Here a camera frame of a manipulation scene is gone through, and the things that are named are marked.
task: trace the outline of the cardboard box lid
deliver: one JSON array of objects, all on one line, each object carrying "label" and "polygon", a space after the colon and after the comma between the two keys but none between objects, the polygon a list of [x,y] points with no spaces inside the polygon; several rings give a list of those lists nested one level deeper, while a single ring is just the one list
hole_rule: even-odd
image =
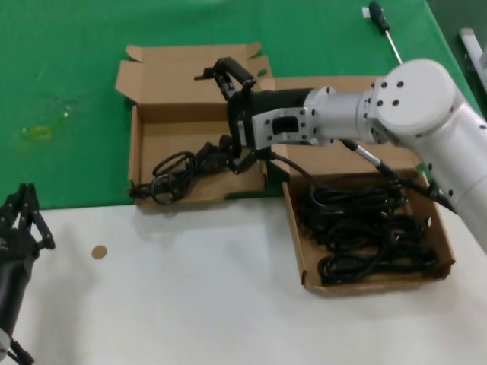
[{"label": "cardboard box lid", "polygon": [[[376,76],[337,76],[317,78],[268,78],[260,82],[264,90],[286,90],[301,87],[330,86],[338,92],[360,93],[371,87]],[[394,170],[414,169],[420,160],[410,150],[398,148],[392,144],[369,145],[360,143],[361,146],[373,155],[384,160]],[[335,141],[326,148],[321,146],[298,146],[278,144],[272,148],[274,152],[289,158],[303,167],[312,175],[333,175],[340,173],[373,173],[375,167],[351,152],[339,141]],[[290,169],[285,163],[276,161],[275,164],[288,172],[291,176],[299,174]]]},{"label": "cardboard box lid", "polygon": [[230,46],[137,47],[121,61],[115,88],[140,104],[225,104],[215,80],[195,81],[218,58],[233,57],[257,79],[272,77],[266,56],[253,57],[260,44]]},{"label": "cardboard box lid", "polygon": [[179,62],[187,59],[198,59],[215,63],[217,59],[229,55],[238,62],[245,62],[257,57],[260,51],[259,42],[217,46],[126,47],[126,52],[130,58],[138,62]]}]

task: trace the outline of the screwdriver shaft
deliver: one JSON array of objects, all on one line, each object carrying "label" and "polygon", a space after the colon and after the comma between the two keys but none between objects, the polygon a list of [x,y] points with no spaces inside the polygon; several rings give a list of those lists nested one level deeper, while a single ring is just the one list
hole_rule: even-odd
[{"label": "screwdriver shaft", "polygon": [[393,39],[392,37],[390,36],[389,34],[389,31],[386,30],[386,36],[387,36],[387,39],[389,40],[389,44],[391,47],[393,47],[393,51],[394,51],[394,54],[396,55],[396,58],[397,58],[397,61],[399,62],[400,65],[403,64],[403,61],[401,59],[401,56],[399,56],[399,52],[397,52],[397,48],[396,46],[394,45],[394,42],[393,42]]}]

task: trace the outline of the white table surface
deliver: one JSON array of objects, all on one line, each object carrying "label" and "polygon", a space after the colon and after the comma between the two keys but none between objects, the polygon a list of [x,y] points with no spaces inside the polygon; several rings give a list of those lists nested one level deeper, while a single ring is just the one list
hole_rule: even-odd
[{"label": "white table surface", "polygon": [[487,255],[447,211],[446,281],[334,299],[301,286],[282,199],[43,215],[57,248],[34,266],[15,331],[36,364],[487,363]]}]

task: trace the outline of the open cardboard box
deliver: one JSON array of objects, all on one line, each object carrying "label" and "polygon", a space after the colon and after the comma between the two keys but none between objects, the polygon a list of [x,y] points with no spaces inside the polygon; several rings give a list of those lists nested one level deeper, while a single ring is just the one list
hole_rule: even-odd
[{"label": "open cardboard box", "polygon": [[[341,92],[361,92],[370,87],[374,79],[372,77],[269,79],[266,80],[266,88],[284,90],[298,87],[330,86]],[[391,144],[363,145],[372,154],[386,161],[396,172],[403,176],[416,178],[421,184],[427,184],[424,176],[415,171],[419,159],[412,152],[394,147]],[[326,148],[277,145],[275,152],[294,161],[318,179],[332,179],[348,174],[361,174],[363,176],[363,179],[344,179],[342,187],[345,188],[376,185],[384,181],[371,164],[339,142],[334,142]],[[438,255],[438,263],[434,269],[423,274],[375,274],[356,284],[322,285],[317,266],[318,262],[329,253],[325,247],[316,244],[310,231],[300,222],[296,214],[298,202],[304,194],[309,193],[310,181],[287,165],[279,162],[276,164],[287,171],[290,176],[289,182],[283,183],[283,189],[298,261],[299,278],[306,289],[325,294],[404,290],[444,279],[450,273],[454,256],[435,203],[407,189],[406,195],[409,198],[409,204],[403,213],[412,214],[420,222],[425,222],[429,226],[423,237],[423,243],[433,247]]]},{"label": "open cardboard box", "polygon": [[[230,133],[226,102],[214,80],[195,81],[221,57],[233,57],[257,80],[272,77],[269,60],[257,56],[260,44],[229,46],[128,46],[132,61],[121,61],[116,89],[136,102],[132,109],[129,180],[149,183],[152,170],[180,151],[218,145]],[[218,202],[231,193],[262,192],[266,164],[257,163],[238,176],[232,172],[196,179],[180,202]],[[154,205],[151,198],[138,205]]]}]

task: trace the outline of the robotic arm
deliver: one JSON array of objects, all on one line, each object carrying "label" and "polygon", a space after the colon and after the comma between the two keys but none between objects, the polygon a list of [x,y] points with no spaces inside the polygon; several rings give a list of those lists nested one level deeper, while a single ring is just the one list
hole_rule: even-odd
[{"label": "robotic arm", "polygon": [[[242,84],[240,91],[230,76]],[[256,80],[233,59],[219,59],[196,79],[206,78],[217,81],[228,101],[234,158],[242,147],[259,153],[277,143],[327,145],[340,139],[379,167],[380,160],[350,140],[406,147],[428,166],[487,252],[487,123],[437,62],[404,63],[362,94],[327,86],[252,92]]]},{"label": "robotic arm", "polygon": [[[56,247],[39,209],[33,184],[21,184],[0,206],[0,361],[8,355],[20,365],[33,363],[32,357],[12,340],[25,288],[40,250]],[[18,226],[13,227],[19,213]],[[42,237],[39,242],[30,234],[32,224]]]}]

